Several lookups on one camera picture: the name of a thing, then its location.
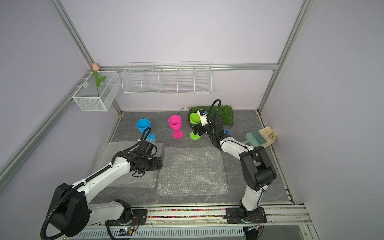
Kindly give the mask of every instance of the blue plastic cup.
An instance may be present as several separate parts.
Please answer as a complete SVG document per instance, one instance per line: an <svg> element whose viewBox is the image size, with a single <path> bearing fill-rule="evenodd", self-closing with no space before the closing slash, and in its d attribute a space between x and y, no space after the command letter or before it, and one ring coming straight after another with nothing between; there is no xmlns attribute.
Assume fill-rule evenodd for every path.
<svg viewBox="0 0 384 240"><path fill-rule="evenodd" d="M155 145L155 142L156 142L156 136L154 134L149 134L147 139L146 139L147 142L150 142L152 143L153 145Z"/></svg>
<svg viewBox="0 0 384 240"><path fill-rule="evenodd" d="M145 130L147 127L151 127L151 123L149 122L148 119L143 118L143 119L140 119L139 121L137 121L137 123L136 123L136 127L139 129L139 131L140 131L141 133L143 133L144 130Z"/></svg>

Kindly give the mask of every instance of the bubble wrap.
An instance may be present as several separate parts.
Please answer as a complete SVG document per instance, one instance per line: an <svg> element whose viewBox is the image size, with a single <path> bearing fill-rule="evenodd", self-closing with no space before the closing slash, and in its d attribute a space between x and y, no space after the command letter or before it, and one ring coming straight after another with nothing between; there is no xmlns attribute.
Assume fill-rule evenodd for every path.
<svg viewBox="0 0 384 240"><path fill-rule="evenodd" d="M157 192L161 196L225 194L227 185L220 150L165 147Z"/></svg>
<svg viewBox="0 0 384 240"><path fill-rule="evenodd" d="M108 142L103 143L99 150L99 155L97 157L95 166L93 167L92 172L96 172L101 168L105 167L111 160L112 157L118 151L127 149L133 146L137 141L119 141L119 142ZM163 147L162 143L156 143L157 153L156 157L160 157L161 149ZM155 187L156 183L156 173L157 171L145 172L145 175L142 177L133 177L132 173L134 171L124 174L115 181L113 181L109 187Z"/></svg>

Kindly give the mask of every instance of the wire basket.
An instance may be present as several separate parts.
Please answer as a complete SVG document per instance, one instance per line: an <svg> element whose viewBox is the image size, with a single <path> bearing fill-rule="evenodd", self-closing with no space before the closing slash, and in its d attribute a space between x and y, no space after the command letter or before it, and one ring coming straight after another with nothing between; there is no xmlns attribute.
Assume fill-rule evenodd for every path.
<svg viewBox="0 0 384 240"><path fill-rule="evenodd" d="M126 94L210 94L210 63L199 63L124 63L122 90Z"/></svg>
<svg viewBox="0 0 384 240"><path fill-rule="evenodd" d="M98 71L99 78L106 76L99 86L91 74L72 96L82 111L108 111L113 100L121 89L119 75L115 71Z"/></svg>

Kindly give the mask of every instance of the pink plastic goblet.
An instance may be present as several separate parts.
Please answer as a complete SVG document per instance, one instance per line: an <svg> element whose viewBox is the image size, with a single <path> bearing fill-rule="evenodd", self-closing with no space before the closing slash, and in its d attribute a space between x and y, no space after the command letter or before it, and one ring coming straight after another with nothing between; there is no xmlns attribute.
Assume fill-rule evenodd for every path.
<svg viewBox="0 0 384 240"><path fill-rule="evenodd" d="M179 115L173 115L168 119L170 127L175 130L173 133L174 138L181 138L183 132L180 131L181 128L181 117Z"/></svg>

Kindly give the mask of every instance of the pink tulip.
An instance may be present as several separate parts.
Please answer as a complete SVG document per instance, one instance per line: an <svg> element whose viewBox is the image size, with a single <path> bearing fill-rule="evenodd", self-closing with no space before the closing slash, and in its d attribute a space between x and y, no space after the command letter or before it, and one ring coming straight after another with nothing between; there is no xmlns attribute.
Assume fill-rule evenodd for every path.
<svg viewBox="0 0 384 240"><path fill-rule="evenodd" d="M92 65L92 69L93 69L94 71L100 71L99 66L98 66L96 63L94 63L94 64Z"/></svg>

